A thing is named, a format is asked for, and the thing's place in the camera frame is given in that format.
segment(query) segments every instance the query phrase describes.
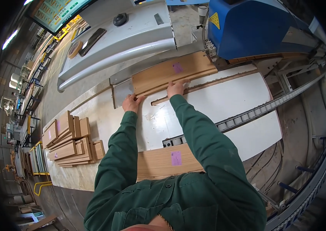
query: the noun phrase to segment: yellow warning sticker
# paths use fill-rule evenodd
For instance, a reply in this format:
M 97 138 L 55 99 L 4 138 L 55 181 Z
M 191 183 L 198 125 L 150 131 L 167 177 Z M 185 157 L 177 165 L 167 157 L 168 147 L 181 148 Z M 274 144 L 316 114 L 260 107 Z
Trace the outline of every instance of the yellow warning sticker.
M 210 16 L 209 21 L 212 22 L 218 29 L 220 29 L 220 20 L 218 19 L 217 12 Z

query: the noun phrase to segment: factory floor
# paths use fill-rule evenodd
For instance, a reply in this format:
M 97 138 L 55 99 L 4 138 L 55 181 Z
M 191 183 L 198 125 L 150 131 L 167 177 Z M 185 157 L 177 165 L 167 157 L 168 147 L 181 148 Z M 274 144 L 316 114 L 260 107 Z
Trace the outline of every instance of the factory floor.
M 189 6 L 174 7 L 174 12 L 170 11 L 170 17 L 175 31 L 176 43 L 178 46 L 191 43 L 191 27 L 198 24 L 198 13 Z M 56 90 L 57 77 L 60 72 L 61 63 L 63 62 L 66 52 L 71 44 L 71 35 L 65 36 L 58 44 L 52 54 L 52 61 L 48 70 L 44 73 L 41 80 L 43 89 L 40 93 L 41 102 L 35 112 L 36 117 L 40 118 L 39 131 L 44 127 L 56 114 L 58 114 L 65 106 L 82 95 L 84 92 L 107 79 L 112 74 L 118 72 L 124 67 L 115 65 L 100 71 L 92 76 L 89 76 L 74 85 L 67 88 L 63 93 Z M 319 89 L 311 91 L 312 95 L 320 95 Z M 313 105 L 313 110 L 325 110 L 323 104 Z M 306 163 L 307 155 L 307 137 L 308 129 L 304 109 L 299 98 L 295 98 L 287 104 L 279 107 L 278 114 L 280 125 L 283 131 L 283 167 L 278 180 L 284 183 L 291 183 L 299 174 L 295 170 L 296 165 Z M 326 117 L 313 118 L 315 124 L 324 124 L 322 130 L 326 130 Z M 281 160 L 281 151 L 275 145 L 268 148 L 263 154 L 258 154 L 253 158 L 244 162 L 245 169 L 249 169 L 259 155 L 262 155 L 258 163 L 250 169 L 249 180 L 253 175 L 267 163 L 266 168 L 261 173 L 257 174 L 251 183 L 255 183 L 258 188 L 261 188 L 272 173 L 277 169 Z M 29 180 L 33 188 L 35 182 L 47 181 L 46 176 L 36 176 Z M 280 189 L 274 184 L 269 189 L 269 196 L 277 198 Z M 71 231 L 84 230 L 83 218 L 89 200 L 92 197 L 92 192 L 73 190 L 57 186 L 47 186 L 42 189 L 39 197 L 35 196 L 38 205 L 42 207 L 46 215 L 56 214 L 61 223 Z

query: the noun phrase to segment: jacket sleeve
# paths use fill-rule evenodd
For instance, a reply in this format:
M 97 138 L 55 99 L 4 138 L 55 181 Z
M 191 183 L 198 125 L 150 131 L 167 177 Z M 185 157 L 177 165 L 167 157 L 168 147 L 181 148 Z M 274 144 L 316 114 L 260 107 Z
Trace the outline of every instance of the jacket sleeve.
M 170 102 L 190 150 L 208 177 L 250 219 L 254 219 L 254 214 L 260 215 L 262 229 L 266 224 L 266 210 L 262 198 L 247 180 L 234 143 L 217 129 L 210 118 L 196 111 L 182 95 L 172 96 Z
M 87 206 L 85 222 L 110 198 L 136 183 L 137 117 L 135 112 L 127 111 L 119 129 L 109 139 L 109 149 L 101 160 L 96 173 L 95 192 Z

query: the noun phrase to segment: pink label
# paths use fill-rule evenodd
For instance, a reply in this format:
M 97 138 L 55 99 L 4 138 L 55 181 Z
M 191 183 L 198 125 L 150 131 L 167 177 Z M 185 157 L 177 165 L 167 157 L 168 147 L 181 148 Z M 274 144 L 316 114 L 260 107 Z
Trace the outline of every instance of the pink label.
M 58 126 L 58 133 L 60 133 L 60 121 L 58 120 L 58 121 L 56 121 L 56 123 L 57 123 L 57 126 Z
M 181 152 L 173 151 L 171 152 L 172 166 L 182 165 Z
M 176 74 L 184 71 L 184 69 L 181 67 L 181 64 L 179 62 L 172 64 L 172 67 L 175 70 Z

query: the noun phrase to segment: computer monitor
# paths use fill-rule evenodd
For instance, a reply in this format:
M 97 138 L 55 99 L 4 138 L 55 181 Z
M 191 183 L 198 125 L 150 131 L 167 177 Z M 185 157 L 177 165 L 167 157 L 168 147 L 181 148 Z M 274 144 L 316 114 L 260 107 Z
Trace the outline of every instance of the computer monitor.
M 57 35 L 77 14 L 96 1 L 35 0 L 31 2 L 26 15 L 51 34 Z

